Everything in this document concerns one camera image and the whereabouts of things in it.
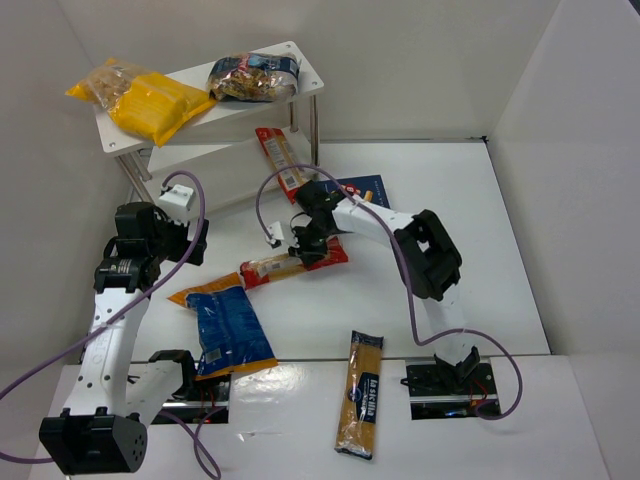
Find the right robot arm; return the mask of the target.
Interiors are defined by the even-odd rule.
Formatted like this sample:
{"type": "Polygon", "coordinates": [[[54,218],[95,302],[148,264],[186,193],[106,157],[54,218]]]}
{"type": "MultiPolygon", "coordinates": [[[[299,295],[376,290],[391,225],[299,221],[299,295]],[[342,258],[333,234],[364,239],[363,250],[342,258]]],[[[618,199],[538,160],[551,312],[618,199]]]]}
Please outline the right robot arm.
{"type": "Polygon", "coordinates": [[[295,241],[289,247],[289,254],[304,266],[323,259],[328,240],[340,234],[398,246],[394,257],[406,263],[398,270],[409,274],[412,297],[422,301],[432,333],[466,326],[458,288],[462,257],[434,212],[400,213],[340,191],[329,193],[313,181],[300,187],[294,200],[310,218],[307,225],[292,229],[295,241]]]}

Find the La Sicilia spaghetti pack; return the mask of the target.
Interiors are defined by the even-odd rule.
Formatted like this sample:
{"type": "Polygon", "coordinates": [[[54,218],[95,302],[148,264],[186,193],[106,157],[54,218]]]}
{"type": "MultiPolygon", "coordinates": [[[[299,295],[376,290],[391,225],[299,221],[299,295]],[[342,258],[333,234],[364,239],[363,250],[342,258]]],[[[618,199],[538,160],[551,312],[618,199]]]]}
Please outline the La Sicilia spaghetti pack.
{"type": "Polygon", "coordinates": [[[334,450],[366,461],[374,454],[384,338],[352,331],[334,450]]]}

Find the red spaghetti pack on shelf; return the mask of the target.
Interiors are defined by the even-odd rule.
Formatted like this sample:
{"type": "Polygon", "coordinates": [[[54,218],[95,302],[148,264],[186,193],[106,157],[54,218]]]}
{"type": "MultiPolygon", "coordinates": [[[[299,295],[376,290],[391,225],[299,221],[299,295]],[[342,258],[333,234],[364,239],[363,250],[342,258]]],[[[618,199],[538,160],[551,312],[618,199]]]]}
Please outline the red spaghetti pack on shelf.
{"type": "Polygon", "coordinates": [[[277,174],[277,182],[291,204],[294,196],[305,183],[312,179],[313,171],[296,167],[299,160],[293,147],[281,129],[260,127],[255,129],[263,152],[277,174]]]}

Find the blue orange pasta bag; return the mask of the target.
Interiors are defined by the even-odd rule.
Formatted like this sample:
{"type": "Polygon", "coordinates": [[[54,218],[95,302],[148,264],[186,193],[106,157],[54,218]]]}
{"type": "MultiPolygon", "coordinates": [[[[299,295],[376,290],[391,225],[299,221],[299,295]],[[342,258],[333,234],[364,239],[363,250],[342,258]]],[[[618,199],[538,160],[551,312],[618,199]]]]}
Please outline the blue orange pasta bag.
{"type": "Polygon", "coordinates": [[[278,365],[238,273],[178,291],[168,300],[196,313],[202,349],[198,381],[278,365]]]}

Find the red spaghetti pack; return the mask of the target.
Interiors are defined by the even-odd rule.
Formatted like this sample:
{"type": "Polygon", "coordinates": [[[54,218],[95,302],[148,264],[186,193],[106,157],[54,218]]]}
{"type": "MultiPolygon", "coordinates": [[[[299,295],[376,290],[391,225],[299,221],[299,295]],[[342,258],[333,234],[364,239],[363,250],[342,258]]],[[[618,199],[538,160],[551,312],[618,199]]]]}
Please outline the red spaghetti pack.
{"type": "Polygon", "coordinates": [[[294,196],[305,183],[312,179],[313,171],[296,167],[299,160],[293,147],[281,129],[260,127],[255,129],[263,152],[277,174],[277,182],[291,204],[294,196]]]}
{"type": "Polygon", "coordinates": [[[245,289],[251,290],[264,284],[348,261],[349,257],[342,244],[337,238],[333,238],[328,242],[328,253],[310,266],[305,266],[301,259],[285,253],[243,262],[240,265],[239,274],[245,289]]]}

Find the blue Barilla pasta box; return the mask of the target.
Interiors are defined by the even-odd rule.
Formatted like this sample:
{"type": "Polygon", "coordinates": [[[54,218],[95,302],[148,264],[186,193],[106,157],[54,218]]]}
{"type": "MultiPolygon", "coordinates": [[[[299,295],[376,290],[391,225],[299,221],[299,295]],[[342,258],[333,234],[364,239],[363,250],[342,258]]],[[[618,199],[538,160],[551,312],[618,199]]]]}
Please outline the blue Barilla pasta box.
{"type": "Polygon", "coordinates": [[[357,195],[364,201],[389,208],[383,179],[380,175],[345,177],[338,180],[342,188],[350,195],[357,195]]]}

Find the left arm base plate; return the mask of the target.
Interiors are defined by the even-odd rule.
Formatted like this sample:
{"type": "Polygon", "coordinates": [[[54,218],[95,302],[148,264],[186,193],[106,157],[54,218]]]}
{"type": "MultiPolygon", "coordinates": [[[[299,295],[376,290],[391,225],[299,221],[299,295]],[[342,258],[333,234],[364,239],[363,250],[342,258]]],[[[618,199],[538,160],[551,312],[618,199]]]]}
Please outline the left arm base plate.
{"type": "Polygon", "coordinates": [[[185,424],[197,425],[204,418],[206,423],[227,424],[230,391],[230,375],[197,381],[188,393],[167,400],[162,410],[185,424]]]}

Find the white two-tier shelf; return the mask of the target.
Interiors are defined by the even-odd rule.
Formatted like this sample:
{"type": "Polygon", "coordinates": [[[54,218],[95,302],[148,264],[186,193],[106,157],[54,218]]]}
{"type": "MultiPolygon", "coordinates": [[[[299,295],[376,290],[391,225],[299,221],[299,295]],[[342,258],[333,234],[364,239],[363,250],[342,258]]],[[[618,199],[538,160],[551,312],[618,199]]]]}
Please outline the white two-tier shelf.
{"type": "Polygon", "coordinates": [[[271,172],[255,134],[258,127],[281,129],[298,160],[319,164],[317,97],[324,90],[323,80],[291,40],[259,52],[296,57],[300,65],[296,95],[280,103],[224,100],[192,119],[160,148],[122,131],[105,111],[94,108],[104,152],[117,161],[141,200],[156,200],[163,180],[176,170],[197,176],[209,211],[254,197],[271,172]]]}

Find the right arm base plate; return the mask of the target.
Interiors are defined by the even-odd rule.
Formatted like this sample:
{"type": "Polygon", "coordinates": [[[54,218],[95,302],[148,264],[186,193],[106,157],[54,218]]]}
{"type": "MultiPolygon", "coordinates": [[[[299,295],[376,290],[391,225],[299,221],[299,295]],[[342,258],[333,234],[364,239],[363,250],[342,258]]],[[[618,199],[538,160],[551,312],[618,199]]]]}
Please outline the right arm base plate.
{"type": "Polygon", "coordinates": [[[412,420],[476,417],[475,409],[488,416],[501,411],[493,369],[482,361],[458,389],[450,390],[438,376],[434,361],[407,362],[400,383],[409,394],[412,420]]]}

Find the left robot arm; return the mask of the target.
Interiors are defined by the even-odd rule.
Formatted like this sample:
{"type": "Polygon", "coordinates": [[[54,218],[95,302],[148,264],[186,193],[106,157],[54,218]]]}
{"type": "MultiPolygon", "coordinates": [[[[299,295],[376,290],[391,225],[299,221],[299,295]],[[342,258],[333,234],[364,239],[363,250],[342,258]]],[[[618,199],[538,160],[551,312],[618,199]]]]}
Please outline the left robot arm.
{"type": "Polygon", "coordinates": [[[132,202],[116,211],[117,234],[94,274],[93,337],[61,413],[45,418],[39,430],[41,444],[65,475],[138,471],[149,425],[172,394],[193,382],[187,350],[154,353],[140,378],[128,382],[147,295],[164,279],[161,264],[203,262],[207,230],[188,236],[193,214],[190,200],[132,202]]]}

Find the yellow pasta bag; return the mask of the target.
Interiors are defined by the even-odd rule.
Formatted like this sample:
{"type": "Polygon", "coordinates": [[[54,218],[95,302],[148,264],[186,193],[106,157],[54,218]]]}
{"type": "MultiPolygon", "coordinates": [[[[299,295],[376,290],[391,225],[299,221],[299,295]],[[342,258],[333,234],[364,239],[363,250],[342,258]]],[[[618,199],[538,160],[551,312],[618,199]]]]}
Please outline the yellow pasta bag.
{"type": "Polygon", "coordinates": [[[201,89],[117,58],[94,68],[65,94],[100,106],[118,128],[158,147],[216,105],[201,89]]]}

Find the dark blue fusilli bag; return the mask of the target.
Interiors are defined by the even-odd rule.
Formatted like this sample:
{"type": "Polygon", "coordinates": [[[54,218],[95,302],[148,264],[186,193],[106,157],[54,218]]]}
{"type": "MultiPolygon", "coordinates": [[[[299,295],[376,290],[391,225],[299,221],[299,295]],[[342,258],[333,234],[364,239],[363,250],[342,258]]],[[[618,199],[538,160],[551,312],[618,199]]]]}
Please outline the dark blue fusilli bag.
{"type": "Polygon", "coordinates": [[[278,102],[297,93],[299,74],[300,62],[293,54],[246,52],[217,60],[206,89],[216,100],[278,102]]]}

